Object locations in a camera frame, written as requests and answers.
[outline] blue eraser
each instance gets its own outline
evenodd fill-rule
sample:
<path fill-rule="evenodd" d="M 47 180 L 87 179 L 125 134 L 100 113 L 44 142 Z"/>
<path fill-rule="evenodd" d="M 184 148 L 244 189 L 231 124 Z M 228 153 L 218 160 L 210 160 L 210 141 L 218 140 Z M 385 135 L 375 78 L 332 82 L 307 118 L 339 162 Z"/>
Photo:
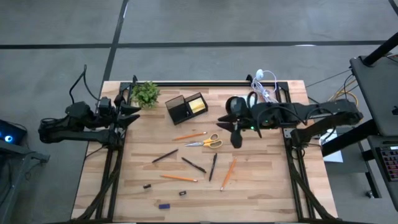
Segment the blue eraser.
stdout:
<path fill-rule="evenodd" d="M 160 204 L 159 209 L 168 209 L 170 208 L 170 204 Z"/>

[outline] scissors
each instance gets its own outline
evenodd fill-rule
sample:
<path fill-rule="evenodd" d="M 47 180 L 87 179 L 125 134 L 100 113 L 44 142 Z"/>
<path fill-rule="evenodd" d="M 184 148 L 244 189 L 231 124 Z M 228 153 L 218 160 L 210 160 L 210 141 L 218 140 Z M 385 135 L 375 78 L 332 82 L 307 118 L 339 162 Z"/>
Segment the scissors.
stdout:
<path fill-rule="evenodd" d="M 191 144 L 186 144 L 185 146 L 208 146 L 212 149 L 215 149 L 222 145 L 223 140 L 218 140 L 218 134 L 212 134 L 210 138 L 204 140 L 203 142 L 194 142 Z"/>

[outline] wooden table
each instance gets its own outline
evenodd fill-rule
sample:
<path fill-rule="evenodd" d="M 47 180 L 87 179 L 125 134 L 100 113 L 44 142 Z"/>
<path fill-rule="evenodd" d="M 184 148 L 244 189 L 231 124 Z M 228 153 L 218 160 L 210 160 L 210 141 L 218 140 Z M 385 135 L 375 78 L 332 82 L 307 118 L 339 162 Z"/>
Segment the wooden table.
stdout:
<path fill-rule="evenodd" d="M 304 82 L 287 81 L 292 102 L 308 104 Z M 114 98 L 120 82 L 105 82 L 102 96 Z M 129 126 L 126 134 L 122 171 L 114 213 L 116 222 L 289 222 L 297 221 L 292 185 L 280 129 L 263 130 L 263 138 L 254 131 L 242 132 L 243 146 L 234 149 L 230 133 L 217 127 L 217 118 L 226 114 L 225 101 L 233 96 L 246 96 L 250 87 L 159 87 L 159 104 L 152 110 L 141 110 L 141 117 Z M 165 102 L 178 95 L 201 92 L 209 110 L 196 118 L 174 126 Z M 208 135 L 181 141 L 173 138 L 206 131 Z M 224 145 L 218 149 L 185 147 L 218 133 Z M 99 148 L 90 143 L 88 152 Z M 176 148 L 178 153 L 153 164 L 155 158 Z M 213 180 L 208 181 L 213 156 L 218 153 Z M 206 175 L 181 160 L 186 157 L 203 167 Z M 224 190 L 220 187 L 233 161 L 231 178 Z M 100 190 L 106 150 L 90 156 L 84 164 L 72 218 L 78 217 Z M 335 203 L 319 147 L 306 148 L 305 166 L 310 188 L 321 204 L 337 216 Z M 197 183 L 166 179 L 161 174 L 198 179 Z M 144 184 L 152 188 L 143 189 Z M 187 194 L 179 196 L 186 190 Z M 302 207 L 306 210 L 303 194 Z M 105 200 L 107 212 L 108 198 Z M 171 208 L 159 210 L 158 204 Z"/>

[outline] black marker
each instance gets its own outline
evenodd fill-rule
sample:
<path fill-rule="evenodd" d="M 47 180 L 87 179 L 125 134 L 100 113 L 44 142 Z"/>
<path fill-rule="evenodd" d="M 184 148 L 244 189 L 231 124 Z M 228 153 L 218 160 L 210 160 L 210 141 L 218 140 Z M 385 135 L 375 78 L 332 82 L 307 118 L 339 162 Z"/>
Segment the black marker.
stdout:
<path fill-rule="evenodd" d="M 173 153 L 175 153 L 177 151 L 178 151 L 178 149 L 176 149 L 174 151 L 171 151 L 171 152 L 167 153 L 166 155 L 160 156 L 159 158 L 157 158 L 154 161 L 152 161 L 152 163 L 157 162 L 157 161 L 159 161 L 159 160 L 161 160 L 161 159 L 163 159 L 163 158 L 165 158 L 165 157 L 167 157 L 167 156 L 169 156 L 169 155 L 171 155 L 171 154 L 173 154 Z"/>
<path fill-rule="evenodd" d="M 202 167 L 200 167 L 200 166 L 197 166 L 197 165 L 193 164 L 191 161 L 189 161 L 188 159 L 186 159 L 186 158 L 184 158 L 184 157 L 181 157 L 181 159 L 182 159 L 183 161 L 189 163 L 190 165 L 192 165 L 194 168 L 196 168 L 196 169 L 198 169 L 198 170 L 200 170 L 200 171 L 202 171 L 202 172 L 204 172 L 204 173 L 206 174 L 206 171 L 204 170 L 204 168 L 202 168 Z"/>
<path fill-rule="evenodd" d="M 211 181 L 211 177 L 213 176 L 213 171 L 214 171 L 214 166 L 216 165 L 216 160 L 217 160 L 217 153 L 213 157 L 213 165 L 211 166 L 209 182 Z"/>

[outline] small green plant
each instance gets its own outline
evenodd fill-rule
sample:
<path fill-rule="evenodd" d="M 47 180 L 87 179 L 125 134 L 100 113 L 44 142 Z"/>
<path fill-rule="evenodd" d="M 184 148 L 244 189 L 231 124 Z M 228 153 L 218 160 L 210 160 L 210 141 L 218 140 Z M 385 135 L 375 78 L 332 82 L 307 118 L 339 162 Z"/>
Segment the small green plant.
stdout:
<path fill-rule="evenodd" d="M 142 85 L 136 85 L 132 89 L 131 100 L 141 108 L 153 108 L 158 103 L 157 97 L 160 95 L 157 85 L 152 82 L 145 82 Z"/>

